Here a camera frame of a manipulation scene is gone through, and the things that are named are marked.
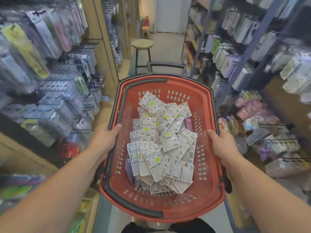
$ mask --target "shopping basket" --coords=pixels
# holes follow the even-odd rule
[[[186,70],[184,64],[150,62],[152,66],[170,66]],[[218,157],[214,155],[207,130],[218,131],[212,90],[182,75],[149,73],[120,81],[109,129],[118,123],[122,129],[105,163],[100,191],[108,200],[128,214],[154,222],[180,222],[201,216],[217,207],[225,197],[224,177]],[[150,195],[133,184],[125,170],[127,144],[133,131],[133,119],[139,118],[138,102],[149,91],[165,103],[188,101],[192,112],[192,129],[198,134],[194,158],[193,183],[183,194]]]

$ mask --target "left hand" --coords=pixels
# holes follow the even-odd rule
[[[101,161],[104,161],[108,152],[115,146],[116,137],[121,130],[122,125],[116,125],[111,131],[108,130],[108,123],[102,124],[96,129],[93,138],[87,149],[94,154],[101,156]]]

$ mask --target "fire extinguisher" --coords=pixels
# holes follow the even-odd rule
[[[149,19],[150,19],[149,15],[142,19],[143,26],[148,26],[149,27]]]

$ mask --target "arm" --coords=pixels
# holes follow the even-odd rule
[[[230,133],[208,131],[243,205],[261,232],[310,232],[311,207],[247,161]]]
[[[99,127],[85,151],[0,217],[0,232],[66,232],[120,129],[121,125],[111,131],[107,124]]]

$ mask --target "stool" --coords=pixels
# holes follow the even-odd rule
[[[136,62],[135,62],[135,75],[137,75],[137,68],[146,68],[147,66],[137,65],[138,63],[138,50],[148,50],[149,62],[151,62],[150,48],[153,42],[148,39],[136,39],[132,41],[132,46],[136,49]]]
[[[147,38],[150,39],[150,29],[149,26],[142,26],[142,37],[145,37],[145,33],[147,34]]]

